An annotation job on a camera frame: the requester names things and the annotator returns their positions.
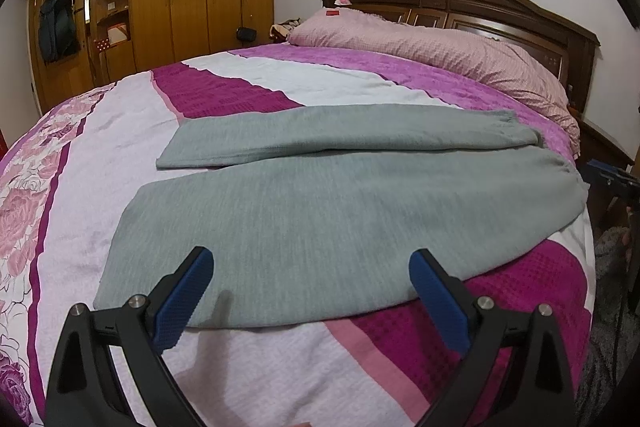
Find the grey pants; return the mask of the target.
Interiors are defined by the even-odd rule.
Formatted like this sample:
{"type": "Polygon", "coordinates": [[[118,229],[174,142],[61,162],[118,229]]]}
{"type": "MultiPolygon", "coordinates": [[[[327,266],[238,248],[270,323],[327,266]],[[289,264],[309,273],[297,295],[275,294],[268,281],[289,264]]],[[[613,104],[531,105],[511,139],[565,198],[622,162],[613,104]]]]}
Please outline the grey pants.
{"type": "Polygon", "coordinates": [[[507,110],[299,107],[189,119],[118,222],[94,305],[149,291],[196,246],[215,261],[196,329],[254,329],[399,305],[426,248],[467,280],[584,211],[588,188],[507,110]]]}

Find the grey fluffy rug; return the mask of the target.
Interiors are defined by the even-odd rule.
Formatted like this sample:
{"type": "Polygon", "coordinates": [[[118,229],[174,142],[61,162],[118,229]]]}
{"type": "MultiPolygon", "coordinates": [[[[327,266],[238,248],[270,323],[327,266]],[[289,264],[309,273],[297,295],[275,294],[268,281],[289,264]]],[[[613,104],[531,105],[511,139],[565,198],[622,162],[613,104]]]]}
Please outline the grey fluffy rug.
{"type": "Polygon", "coordinates": [[[622,303],[630,251],[628,235],[628,229],[616,227],[596,242],[597,294],[577,390],[579,426],[594,424],[639,347],[639,317],[622,303]]]}

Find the pink pillow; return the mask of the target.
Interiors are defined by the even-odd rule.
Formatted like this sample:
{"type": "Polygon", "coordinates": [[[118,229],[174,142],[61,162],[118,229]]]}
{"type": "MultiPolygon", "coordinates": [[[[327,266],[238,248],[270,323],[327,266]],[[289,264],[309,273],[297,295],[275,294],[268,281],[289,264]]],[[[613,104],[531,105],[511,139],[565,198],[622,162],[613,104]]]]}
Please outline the pink pillow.
{"type": "Polygon", "coordinates": [[[457,29],[411,26],[349,8],[322,9],[288,35],[296,46],[393,55],[483,83],[536,110],[568,135],[580,154],[580,130],[565,90],[527,51],[457,29]]]}

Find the dark hanging jacket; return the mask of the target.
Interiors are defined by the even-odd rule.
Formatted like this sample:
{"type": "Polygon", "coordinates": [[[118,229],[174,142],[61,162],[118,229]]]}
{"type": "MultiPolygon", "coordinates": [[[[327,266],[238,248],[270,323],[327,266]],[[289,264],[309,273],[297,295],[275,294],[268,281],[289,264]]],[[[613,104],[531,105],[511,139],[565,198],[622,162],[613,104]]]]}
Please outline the dark hanging jacket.
{"type": "Polygon", "coordinates": [[[79,51],[74,6],[75,0],[44,0],[40,6],[38,43],[46,64],[79,51]]]}

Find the dark wooden headboard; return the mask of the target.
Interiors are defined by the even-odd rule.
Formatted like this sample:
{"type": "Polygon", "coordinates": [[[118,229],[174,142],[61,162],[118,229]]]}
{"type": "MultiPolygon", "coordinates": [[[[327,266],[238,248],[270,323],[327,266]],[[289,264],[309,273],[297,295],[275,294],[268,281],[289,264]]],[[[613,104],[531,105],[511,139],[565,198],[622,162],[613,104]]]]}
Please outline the dark wooden headboard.
{"type": "MultiPolygon", "coordinates": [[[[582,118],[600,41],[592,31],[530,0],[348,0],[355,9],[413,26],[459,29],[521,46],[565,89],[582,118]]],[[[337,0],[322,0],[333,8],[337,0]]]]}

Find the small black bag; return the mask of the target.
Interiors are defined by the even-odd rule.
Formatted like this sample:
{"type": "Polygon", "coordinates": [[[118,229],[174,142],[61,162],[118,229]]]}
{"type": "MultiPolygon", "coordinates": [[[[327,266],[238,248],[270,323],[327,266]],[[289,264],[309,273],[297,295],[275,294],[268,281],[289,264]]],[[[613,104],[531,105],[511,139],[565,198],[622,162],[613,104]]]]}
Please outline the small black bag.
{"type": "Polygon", "coordinates": [[[241,26],[236,30],[235,37],[242,43],[252,43],[256,41],[257,30],[254,28],[241,26]]]}

